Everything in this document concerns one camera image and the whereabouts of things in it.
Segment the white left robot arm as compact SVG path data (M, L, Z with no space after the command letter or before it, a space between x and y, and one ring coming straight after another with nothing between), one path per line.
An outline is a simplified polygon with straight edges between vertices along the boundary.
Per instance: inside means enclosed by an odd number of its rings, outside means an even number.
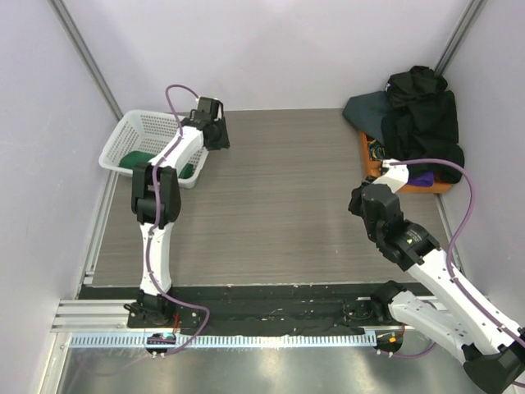
M174 319L167 299L172 288L169 269L171 231L181 211L179 175L200 149L228 149L223 103L199 97L197 107L183 119L176 117L176 135L160 153L137 163L132 172L131 210L143 242L143 274L134 307L164 328Z

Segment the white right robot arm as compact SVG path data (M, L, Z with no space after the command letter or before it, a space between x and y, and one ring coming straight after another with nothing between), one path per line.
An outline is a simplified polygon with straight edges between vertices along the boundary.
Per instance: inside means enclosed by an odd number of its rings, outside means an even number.
M445 307L440 312L388 281L372 294L381 324L406 323L446 349L485 393L503 393L524 372L524 328L493 305L456 267L423 226L404 217L389 186L364 182L348 210L363 220L368 239L390 262L423 284Z

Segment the white plastic basket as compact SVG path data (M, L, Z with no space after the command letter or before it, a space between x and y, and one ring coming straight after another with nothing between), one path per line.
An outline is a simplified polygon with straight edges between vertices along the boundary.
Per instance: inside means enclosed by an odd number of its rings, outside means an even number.
M204 148L203 133L190 126L178 128L173 115L163 112L132 110L124 115L110 134L98 158L101 167L131 176L132 171L120 165L120 161L134 151L162 156L178 136L182 141L168 155L162 164L170 165L181 174L186 165L193 167L189 178L179 179L179 186L191 189L197 183L199 174L208 157Z

